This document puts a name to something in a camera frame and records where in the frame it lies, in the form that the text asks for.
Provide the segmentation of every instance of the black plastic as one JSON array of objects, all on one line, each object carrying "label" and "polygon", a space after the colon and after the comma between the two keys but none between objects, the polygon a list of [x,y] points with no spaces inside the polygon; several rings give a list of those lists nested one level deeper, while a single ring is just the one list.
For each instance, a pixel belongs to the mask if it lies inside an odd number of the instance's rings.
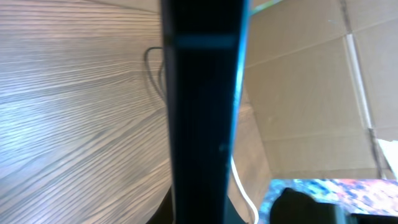
[{"label": "black plastic", "polygon": [[[231,200],[228,198],[226,203],[226,223],[228,224],[247,224],[239,216]],[[147,224],[172,224],[173,223],[173,201],[171,188],[164,197],[155,214],[150,218]]]},{"label": "black plastic", "polygon": [[176,224],[226,223],[249,1],[162,1]]},{"label": "black plastic", "polygon": [[350,214],[338,205],[318,203],[310,196],[286,188],[274,202],[270,224],[398,224],[397,217]]}]

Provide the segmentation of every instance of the wood grain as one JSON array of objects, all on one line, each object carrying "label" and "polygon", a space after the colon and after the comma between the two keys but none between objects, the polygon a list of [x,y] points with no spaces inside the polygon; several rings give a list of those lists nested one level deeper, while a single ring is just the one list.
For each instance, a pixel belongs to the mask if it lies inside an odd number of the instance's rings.
[{"label": "wood grain", "polygon": [[[149,219],[170,187],[165,105],[142,61],[158,45],[155,13],[0,0],[0,223]],[[161,52],[150,58],[155,72]],[[240,121],[236,163],[258,204],[266,158],[250,116]]]},{"label": "wood grain", "polygon": [[160,12],[159,0],[89,0],[94,2],[101,2],[104,4],[111,4],[114,6],[128,7],[133,9],[141,9],[149,12]]}]

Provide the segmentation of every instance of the cardboard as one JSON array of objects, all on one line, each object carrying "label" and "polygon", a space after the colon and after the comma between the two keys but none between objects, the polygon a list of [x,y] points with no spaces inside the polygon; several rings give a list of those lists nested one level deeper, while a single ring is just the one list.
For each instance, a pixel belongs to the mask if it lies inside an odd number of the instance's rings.
[{"label": "cardboard", "polygon": [[398,18],[396,0],[345,0],[353,31]]},{"label": "cardboard", "polygon": [[355,32],[354,37],[376,133],[398,128],[398,19]]},{"label": "cardboard", "polygon": [[338,0],[285,0],[252,16],[246,66],[344,34]]},{"label": "cardboard", "polygon": [[345,43],[340,37],[246,69],[274,178],[375,169]]},{"label": "cardboard", "polygon": [[346,6],[285,0],[252,17],[245,84],[273,178],[378,178],[349,26],[376,136],[398,139],[398,1]]}]

